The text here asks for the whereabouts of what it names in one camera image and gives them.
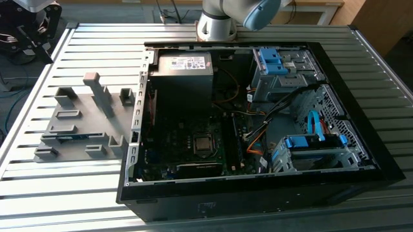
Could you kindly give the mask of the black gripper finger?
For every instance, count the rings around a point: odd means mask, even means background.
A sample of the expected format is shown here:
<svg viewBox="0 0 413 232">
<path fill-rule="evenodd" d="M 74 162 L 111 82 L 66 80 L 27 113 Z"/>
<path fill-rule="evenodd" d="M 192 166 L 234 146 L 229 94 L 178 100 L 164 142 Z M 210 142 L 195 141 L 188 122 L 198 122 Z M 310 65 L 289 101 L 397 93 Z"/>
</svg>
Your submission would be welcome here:
<svg viewBox="0 0 413 232">
<path fill-rule="evenodd" d="M 48 49 L 51 48 L 49 41 L 55 38 L 61 15 L 61 6 L 59 3 L 51 3 L 44 8 L 44 18 L 40 21 L 37 36 L 39 36 L 39 51 L 37 56 L 44 63 L 53 63 Z"/>
<path fill-rule="evenodd" d="M 33 55 L 33 44 L 16 27 L 0 26 L 0 50 Z"/>
</svg>

